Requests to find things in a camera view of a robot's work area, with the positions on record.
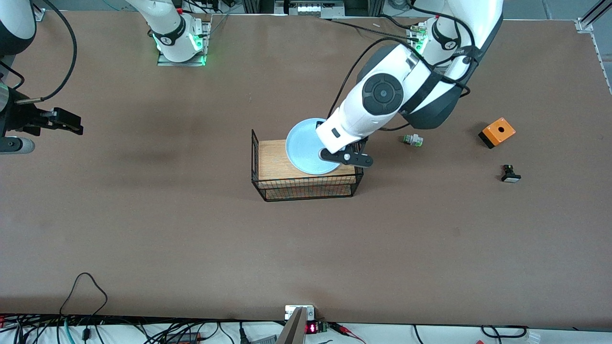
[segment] digital display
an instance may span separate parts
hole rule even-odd
[[[306,324],[306,328],[304,330],[305,334],[316,334],[319,333],[319,322],[318,321],[309,321]]]

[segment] black cable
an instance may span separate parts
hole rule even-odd
[[[414,5],[412,5],[410,2],[406,2],[406,5],[408,5],[408,7],[410,7],[410,9],[413,9],[413,10],[416,10],[416,11],[419,11],[419,12],[423,12],[423,13],[426,13],[426,14],[429,14],[429,15],[437,15],[437,16],[440,16],[440,17],[444,17],[446,19],[450,19],[450,20],[452,20],[452,21],[454,21],[456,23],[459,23],[459,25],[463,26],[463,28],[465,28],[465,30],[468,32],[469,40],[471,42],[471,45],[476,44],[475,43],[476,40],[474,40],[474,34],[472,33],[472,30],[469,28],[469,26],[463,20],[461,20],[461,19],[459,19],[457,17],[453,17],[453,16],[448,15],[448,14],[441,13],[441,12],[435,12],[435,11],[428,11],[428,10],[420,9],[420,8],[415,7]]]
[[[417,330],[417,326],[413,325],[414,327],[414,334],[417,335],[417,339],[419,340],[419,344],[424,344],[423,341],[421,340],[420,336],[419,336],[419,330]]]
[[[9,67],[9,65],[7,65],[6,63],[0,61],[0,65],[3,66],[6,70],[8,70],[9,72],[13,73],[16,77],[19,78],[19,82],[15,85],[15,87],[13,87],[13,89],[18,89],[21,87],[21,85],[23,85],[23,83],[26,81],[26,79],[23,77],[23,75],[21,75],[20,73],[18,73],[16,70],[14,70],[13,68]]]
[[[45,326],[42,328],[42,331],[36,333],[36,338],[34,338],[34,341],[32,342],[32,344],[38,343],[38,339],[40,338],[40,335],[42,335],[45,332],[45,330],[47,329],[47,327],[49,327],[50,324],[51,324],[51,321],[47,322]]]
[[[363,26],[359,26],[359,25],[355,25],[355,24],[351,24],[351,23],[345,23],[343,21],[334,21],[334,20],[331,20],[331,19],[328,19],[328,20],[331,21],[332,23],[338,23],[338,24],[342,24],[342,25],[347,25],[347,26],[350,26],[352,28],[356,28],[356,29],[364,30],[364,31],[374,32],[375,34],[379,34],[379,35],[383,35],[383,36],[407,39],[407,40],[412,40],[413,42],[418,42],[419,41],[419,39],[417,39],[415,37],[407,37],[407,36],[401,36],[401,35],[396,35],[396,34],[390,34],[388,32],[372,30],[372,29],[364,28]]]
[[[400,23],[399,23],[397,20],[395,20],[395,19],[394,19],[392,16],[390,16],[390,15],[386,15],[386,14],[384,14],[384,13],[381,13],[381,14],[380,14],[380,16],[381,16],[381,17],[383,17],[383,18],[387,18],[388,20],[390,20],[390,21],[391,21],[391,23],[393,23],[395,26],[397,26],[397,27],[399,27],[399,28],[402,28],[402,29],[404,29],[404,30],[410,30],[410,25],[402,25],[402,24],[400,24]]]
[[[463,20],[461,20],[461,19],[459,19],[457,17],[453,17],[453,16],[448,15],[448,14],[420,9],[420,8],[415,7],[414,5],[412,5],[410,2],[406,2],[406,5],[408,5],[408,7],[410,9],[413,9],[413,10],[416,10],[416,11],[419,11],[419,12],[423,12],[423,13],[426,13],[426,14],[429,14],[429,15],[437,15],[437,16],[440,16],[440,17],[444,17],[446,19],[450,19],[450,20],[454,21],[455,23],[459,23],[468,32],[468,36],[469,36],[469,40],[470,40],[471,45],[472,46],[476,45],[476,40],[474,39],[474,33],[472,32],[472,30],[469,28],[469,26]],[[476,60],[474,58],[470,59],[470,63],[469,63],[468,69],[471,68],[472,63],[475,62],[475,61]],[[460,77],[459,79],[455,80],[455,82],[458,84],[460,81],[463,81],[463,79],[465,79],[467,77],[467,75],[468,74],[465,73],[462,77]]]
[[[389,129],[389,128],[382,127],[382,128],[379,128],[378,130],[380,130],[380,131],[382,131],[382,132],[394,132],[394,131],[396,131],[396,130],[403,129],[403,128],[405,128],[405,127],[409,126],[409,125],[410,125],[410,123],[406,123],[406,124],[404,124],[404,125],[400,125],[400,126],[399,126],[399,127],[397,127],[397,128],[391,128],[391,129]]]
[[[217,331],[219,331],[219,325],[220,324],[217,323],[217,328],[215,329],[215,331],[210,336],[202,338],[202,340],[207,340],[207,339],[212,338],[212,336],[215,335],[217,333]]]
[[[223,327],[221,327],[221,323],[218,323],[218,324],[219,324],[219,329],[221,330],[221,332],[223,332],[226,336],[228,336],[229,340],[231,340],[231,344],[235,344],[234,340],[230,337],[230,335],[227,334],[227,332],[223,330]]]
[[[289,3],[291,2],[291,0],[283,0],[283,13],[284,14],[289,14]]]
[[[51,1],[49,0],[42,0],[44,1],[49,7],[51,7],[51,9],[57,13],[57,15],[59,16],[59,18],[64,22],[64,24],[66,25],[66,28],[68,29],[68,32],[70,33],[70,39],[72,40],[72,61],[70,62],[70,68],[68,69],[68,72],[66,73],[66,76],[64,77],[64,79],[62,80],[62,83],[59,84],[58,88],[55,89],[55,91],[51,92],[49,95],[46,95],[45,97],[41,97],[41,98],[37,98],[37,99],[33,99],[35,100],[35,102],[44,102],[45,100],[48,100],[50,98],[52,98],[54,95],[56,95],[59,91],[62,90],[62,88],[64,88],[64,86],[66,85],[66,83],[68,82],[68,79],[70,78],[70,76],[72,75],[72,71],[75,68],[75,64],[77,63],[77,38],[75,37],[75,32],[72,30],[72,27],[70,26],[70,23],[68,23],[68,20],[66,19],[66,17],[64,17],[64,15],[62,14],[62,12],[60,12],[58,10],[57,7],[55,7],[54,4],[51,3]]]
[[[66,314],[64,314],[62,312],[62,309],[64,309],[64,306],[66,305],[66,303],[68,303],[68,301],[70,300],[70,298],[72,297],[72,293],[74,293],[75,291],[75,287],[77,286],[77,282],[78,279],[83,276],[86,275],[91,279],[91,282],[94,283],[94,286],[104,295],[104,303],[97,309],[95,310],[94,313],[91,314],[91,316],[96,315],[101,309],[104,308],[104,306],[106,306],[106,303],[108,302],[108,295],[106,294],[106,292],[98,285],[98,283],[95,281],[95,278],[88,272],[81,272],[80,274],[78,274],[78,276],[75,278],[74,283],[72,284],[72,289],[70,289],[70,293],[68,294],[68,297],[66,298],[66,300],[64,301],[64,303],[61,305],[61,307],[59,308],[59,314],[61,316],[66,316]]]
[[[467,87],[466,85],[463,85],[463,84],[457,84],[457,85],[458,85],[459,87],[463,88],[464,90],[466,90],[466,92],[465,92],[465,93],[462,93],[462,94],[459,96],[459,98],[463,98],[463,97],[465,97],[466,95],[468,95],[468,94],[472,93],[472,90],[471,90],[469,87]]]
[[[374,43],[370,44],[365,50],[364,52],[361,53],[361,55],[359,55],[359,57],[357,58],[357,60],[355,61],[355,63],[353,63],[353,65],[351,66],[351,68],[349,69],[348,73],[346,74],[346,77],[344,79],[344,81],[342,81],[342,85],[340,86],[340,90],[338,91],[338,94],[336,95],[336,99],[334,100],[334,103],[332,104],[332,107],[329,109],[329,113],[327,114],[327,118],[330,118],[332,116],[332,113],[334,112],[334,109],[336,107],[336,103],[338,103],[338,99],[340,99],[340,96],[342,95],[342,90],[344,90],[344,87],[346,85],[346,82],[348,81],[348,78],[351,76],[353,70],[355,69],[355,67],[357,66],[357,64],[359,63],[359,61],[361,61],[361,59],[363,58],[363,56],[370,51],[370,49],[372,49],[375,45],[377,45],[378,43],[384,42],[386,40],[392,40],[394,42],[398,42],[402,45],[404,45],[404,47],[408,48],[409,50],[411,50],[418,58],[419,60],[421,60],[430,70],[433,69],[431,67],[431,65],[423,58],[423,56],[421,54],[419,54],[418,51],[416,51],[415,48],[413,48],[410,44],[396,39],[396,38],[391,38],[391,37],[383,37],[381,39],[376,40]]]
[[[204,13],[208,13],[208,12],[206,12],[206,10],[213,10],[215,12],[223,13],[223,11],[221,11],[220,9],[215,9],[214,7],[203,7],[203,6],[200,6],[200,5],[196,4],[195,1],[185,0],[185,2],[187,4],[189,4],[189,5],[193,5],[193,6],[197,7],[197,8],[199,8],[199,9],[201,9],[202,11],[204,11]]]
[[[15,330],[15,336],[13,337],[13,344],[23,344],[23,328],[19,319],[17,319],[17,329]]]
[[[60,320],[58,320],[58,325],[55,327],[55,336],[56,336],[56,337],[57,337],[57,339],[58,339],[58,344],[61,344],[61,343],[59,342],[59,323],[60,323]]]
[[[495,335],[489,334],[485,331],[485,328],[488,327],[490,329],[493,330],[493,332],[495,333]],[[480,331],[482,332],[483,335],[486,335],[489,338],[494,338],[497,339],[499,341],[499,344],[502,344],[501,340],[502,338],[508,338],[508,339],[517,339],[517,338],[523,338],[524,336],[527,335],[527,328],[523,327],[523,326],[518,326],[518,327],[509,327],[509,328],[516,328],[516,329],[522,329],[523,332],[517,335],[505,335],[505,334],[499,334],[499,331],[492,325],[481,325],[480,327]]]
[[[100,340],[100,343],[105,344],[104,340],[102,340],[102,336],[100,335],[100,331],[98,331],[98,324],[94,324],[94,328],[95,328],[95,333],[98,335],[98,339]]]

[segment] mounting plate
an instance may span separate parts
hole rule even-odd
[[[293,314],[293,311],[298,308],[298,307],[304,307],[306,308],[306,311],[308,311],[307,315],[307,320],[308,321],[312,321],[315,319],[315,306],[313,305],[286,305],[285,306],[285,320],[289,320],[289,318],[291,317],[291,315]]]

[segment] cable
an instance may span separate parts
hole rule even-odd
[[[459,23],[461,26],[463,26],[463,28],[468,32],[468,36],[469,36],[469,40],[470,40],[470,45],[475,46],[476,45],[476,40],[474,39],[474,33],[472,32],[472,29],[469,28],[469,26],[461,19],[457,18],[457,17],[453,17],[451,15],[448,14],[444,14],[444,13],[440,13],[440,12],[435,12],[435,11],[429,11],[429,10],[424,10],[424,9],[420,9],[418,7],[414,7],[410,2],[407,2],[406,5],[408,5],[408,7],[410,9],[419,11],[419,12],[423,12],[429,15],[437,15],[446,19],[450,19],[452,21],[454,21],[455,23]],[[475,62],[476,60],[474,58],[470,59],[470,63],[469,63],[469,68],[471,68],[472,63]],[[467,77],[467,73],[464,74],[463,76],[461,76],[459,79],[455,80],[455,82],[458,84],[460,81],[463,81],[463,79],[465,79]]]
[[[221,327],[221,323],[217,323],[217,324],[219,324],[219,329],[221,330],[221,332],[223,332],[226,336],[228,336],[229,340],[231,340],[231,344],[235,344],[234,340],[230,337],[230,335],[227,334],[227,332],[223,330],[223,328]]]
[[[417,330],[417,326],[413,325],[414,327],[414,334],[417,335],[417,339],[419,340],[419,344],[424,344],[423,341],[421,340],[420,336],[419,336],[419,330]]]
[[[248,340],[247,333],[244,332],[242,322],[240,322],[240,330],[238,332],[240,332],[240,344],[251,344],[251,342]]]
[[[368,344],[368,343],[366,343],[366,342],[365,342],[363,339],[359,338],[358,336],[354,335],[353,333],[351,333],[351,334],[349,335],[349,337],[351,337],[351,338],[355,338],[355,339],[357,339],[358,341],[362,342],[363,344]]]
[[[105,3],[106,5],[108,5],[108,7],[112,8],[113,10],[115,10],[115,11],[120,11],[120,9],[118,9],[117,7],[115,7],[115,6],[111,5],[111,4],[109,4],[109,3],[108,3],[108,1],[106,1],[106,0],[102,0],[102,1],[104,1],[104,3]]]
[[[341,335],[345,335],[347,337],[351,337],[353,339],[356,339],[360,342],[362,342],[363,344],[367,344],[363,339],[359,338],[358,335],[354,334],[353,332],[351,332],[351,330],[349,330],[348,328],[338,324],[338,323],[328,323],[329,328],[331,328],[332,330],[338,332]]]
[[[42,335],[43,332],[45,332],[45,330],[47,329],[49,324],[51,324],[51,322],[46,323],[45,326],[42,328],[42,331],[40,331],[40,332],[37,331],[36,338],[34,338],[34,341],[32,342],[32,344],[38,343],[38,339],[40,338],[40,335]]]
[[[215,331],[208,337],[203,338],[202,340],[207,340],[212,338],[213,335],[215,335],[217,333],[217,331],[219,331],[219,327],[220,327],[220,323],[217,323],[217,328],[215,329]]]
[[[197,8],[199,8],[199,9],[201,9],[201,10],[202,10],[204,13],[208,13],[208,12],[206,12],[206,10],[213,10],[213,11],[215,11],[215,12],[223,13],[223,11],[221,11],[220,9],[215,9],[214,7],[204,7],[204,6],[200,6],[200,5],[196,4],[196,3],[195,3],[195,1],[185,0],[185,2],[186,2],[187,4],[194,5],[195,7],[197,7]]]
[[[98,283],[95,281],[95,278],[88,272],[81,272],[80,274],[78,274],[78,276],[75,278],[74,283],[72,284],[72,289],[70,289],[70,293],[68,294],[68,297],[66,298],[66,300],[64,300],[64,303],[61,305],[61,307],[59,308],[59,314],[61,316],[66,316],[66,314],[64,314],[62,312],[62,309],[64,309],[64,306],[66,305],[66,303],[68,303],[68,301],[70,300],[70,298],[72,297],[72,293],[74,293],[75,291],[75,287],[77,286],[77,282],[78,279],[83,276],[86,275],[91,279],[91,282],[94,283],[94,286],[104,295],[104,303],[97,309],[95,310],[94,313],[91,314],[91,316],[96,315],[101,309],[104,308],[104,306],[106,306],[106,303],[108,302],[108,295],[106,294],[106,292],[98,285]]]
[[[399,28],[402,28],[404,30],[410,30],[410,25],[402,25],[397,20],[393,19],[393,17],[390,16],[390,15],[386,15],[384,13],[381,13],[380,16],[383,17],[383,18],[387,18],[388,20],[391,21],[391,23],[393,23],[395,26],[397,26]]]
[[[98,339],[100,340],[100,343],[105,344],[104,341],[102,340],[102,336],[100,335],[100,331],[98,331],[98,324],[94,324],[94,328],[95,328],[95,333],[98,335]]]
[[[13,87],[13,89],[18,89],[21,87],[21,85],[23,85],[23,83],[26,81],[26,79],[23,77],[23,75],[19,74],[18,72],[16,72],[13,68],[9,67],[6,63],[0,61],[0,65],[3,66],[6,70],[8,70],[9,72],[13,73],[16,77],[19,78],[19,83],[17,83],[15,85],[15,87]]]
[[[68,337],[70,344],[75,344],[75,340],[72,339],[72,334],[70,334],[70,330],[68,329],[68,318],[64,319],[64,331],[66,331],[66,337]]]
[[[331,20],[331,19],[327,19],[327,20],[331,21],[332,23],[338,23],[338,24],[342,24],[342,25],[347,25],[347,26],[350,26],[352,28],[356,28],[356,29],[360,29],[360,30],[364,30],[364,31],[374,32],[375,34],[379,34],[379,35],[383,35],[383,36],[395,37],[395,38],[401,38],[401,39],[408,39],[408,40],[412,40],[413,42],[418,42],[419,41],[419,39],[417,39],[416,37],[406,37],[406,36],[401,36],[401,35],[396,35],[396,34],[389,34],[388,32],[382,32],[382,31],[378,31],[378,30],[368,29],[368,28],[364,28],[363,26],[359,26],[359,25],[355,25],[355,24],[351,24],[351,23],[345,23],[343,21],[334,21],[334,20]]]
[[[469,40],[471,42],[471,45],[475,44],[476,40],[474,40],[474,34],[472,33],[472,30],[469,28],[469,26],[463,20],[461,20],[461,19],[459,19],[457,17],[453,17],[453,16],[448,15],[448,14],[441,13],[441,12],[435,12],[435,11],[429,11],[429,10],[420,9],[420,8],[415,7],[414,5],[412,5],[410,2],[406,2],[406,5],[408,7],[410,7],[410,9],[412,9],[412,10],[423,12],[423,13],[426,13],[426,14],[429,14],[429,15],[437,15],[437,16],[440,16],[440,17],[444,17],[446,19],[450,19],[450,20],[452,20],[452,21],[454,21],[456,23],[459,23],[468,32]]]
[[[495,335],[489,334],[485,331],[485,328],[489,327],[490,329],[493,330],[493,332],[495,333]],[[516,329],[522,329],[523,332],[517,335],[505,335],[505,334],[499,334],[499,331],[492,325],[481,325],[480,327],[480,331],[482,332],[483,335],[486,335],[489,338],[493,338],[493,339],[497,339],[499,341],[499,344],[502,344],[501,340],[502,338],[508,338],[508,339],[517,339],[517,338],[523,338],[524,336],[527,335],[527,328],[524,326],[510,326],[508,328],[516,328]]]
[[[391,37],[383,37],[381,39],[378,39],[377,41],[375,41],[374,43],[370,44],[363,53],[361,53],[361,55],[359,55],[359,57],[357,58],[357,60],[355,61],[355,63],[353,63],[353,65],[351,66],[351,68],[349,69],[348,73],[346,74],[346,77],[344,79],[344,81],[342,81],[342,85],[340,86],[340,90],[338,91],[338,94],[336,95],[336,99],[334,100],[334,103],[332,104],[332,107],[329,109],[329,113],[327,114],[327,118],[330,118],[332,116],[332,113],[334,112],[334,109],[336,107],[336,103],[338,103],[338,99],[340,99],[340,96],[342,95],[342,90],[344,90],[344,87],[346,85],[346,82],[348,81],[348,78],[351,76],[353,70],[355,69],[355,67],[357,66],[357,64],[359,63],[359,61],[361,61],[361,59],[363,58],[363,56],[370,51],[370,49],[372,49],[375,45],[377,45],[378,43],[384,42],[386,40],[392,40],[394,42],[398,42],[402,45],[404,45],[404,47],[408,48],[409,50],[411,50],[418,58],[419,60],[421,60],[430,70],[433,69],[431,67],[431,65],[423,58],[423,56],[421,54],[419,54],[418,51],[416,51],[416,49],[414,49],[411,45],[409,45],[408,43],[399,40],[399,39],[395,39],[395,38],[391,38]]]
[[[463,85],[463,84],[457,84],[457,85],[458,85],[459,87],[463,88],[464,90],[466,90],[466,92],[465,92],[465,93],[462,93],[462,94],[459,96],[459,98],[463,98],[463,97],[465,97],[466,95],[468,95],[468,94],[472,93],[472,90],[471,90],[469,87],[467,87],[466,85]]]
[[[64,24],[66,25],[66,28],[68,29],[68,32],[70,33],[70,39],[72,40],[72,61],[70,62],[70,68],[68,69],[68,72],[66,73],[66,76],[64,77],[64,79],[62,80],[62,83],[59,84],[58,88],[56,88],[53,92],[51,92],[49,95],[46,95],[45,97],[40,97],[40,98],[34,98],[34,99],[24,99],[24,100],[18,100],[17,102],[15,102],[16,104],[31,104],[31,103],[39,103],[39,102],[44,102],[45,100],[48,100],[50,98],[52,98],[54,95],[56,95],[59,91],[61,91],[62,88],[64,88],[64,86],[66,85],[66,83],[68,82],[68,79],[70,78],[70,76],[72,75],[72,71],[75,68],[75,64],[77,63],[77,38],[75,37],[75,33],[72,30],[72,27],[70,26],[70,23],[68,23],[68,20],[66,20],[66,17],[64,17],[64,15],[62,14],[62,12],[60,12],[58,10],[57,7],[55,7],[54,4],[51,3],[50,0],[42,0],[44,1],[47,5],[49,5],[49,7],[51,7],[51,9],[57,13],[57,15],[59,16],[59,18],[64,22]]]
[[[382,127],[382,128],[379,128],[378,130],[380,130],[380,131],[382,131],[382,132],[394,132],[394,131],[396,131],[396,130],[404,129],[405,127],[407,127],[407,126],[409,126],[409,125],[410,125],[410,123],[406,123],[406,124],[401,125],[401,126],[399,126],[399,127],[397,127],[397,128],[391,128],[391,129],[389,129],[389,128]]]
[[[220,25],[223,23],[223,21],[224,21],[224,20],[226,20],[226,19],[228,18],[228,16],[229,16],[229,15],[230,15],[230,13],[228,12],[228,13],[225,15],[225,17],[223,17],[223,19],[221,19],[221,20],[219,21],[219,24],[217,24],[217,25],[215,26],[215,28],[214,28],[214,29],[211,31],[211,33],[209,33],[209,34],[208,34],[208,36],[209,36],[209,37],[210,37],[210,36],[212,36],[212,33],[213,33],[213,32],[215,32],[215,31],[217,30],[217,28],[218,28],[218,27],[219,27],[219,26],[220,26]]]

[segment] metal bracket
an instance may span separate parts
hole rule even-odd
[[[202,50],[200,50],[196,55],[193,55],[192,58],[184,62],[172,62],[160,52],[157,57],[157,65],[174,67],[201,67],[203,65],[206,65],[208,44],[211,38],[211,23],[208,21],[202,22],[202,19],[199,18],[196,18],[196,21],[199,21],[201,25],[196,25],[196,31],[194,32],[194,42],[195,44],[202,45]]]
[[[611,7],[612,0],[599,0],[582,17],[575,21],[576,30],[581,34],[593,31],[592,24],[599,20]]]
[[[36,6],[35,4],[32,5],[32,9],[34,10],[34,19],[36,19],[36,21],[42,21],[42,18],[45,16],[45,12],[47,10],[46,9],[41,9],[40,7]]]
[[[578,31],[579,34],[590,34],[591,32],[593,32],[593,25],[589,24],[583,27],[584,22],[582,18],[574,20],[574,25],[576,26],[576,31]]]
[[[293,311],[298,307],[306,308],[306,316],[308,321],[313,321],[315,319],[315,306],[313,305],[286,305],[285,306],[285,320],[289,320]]]

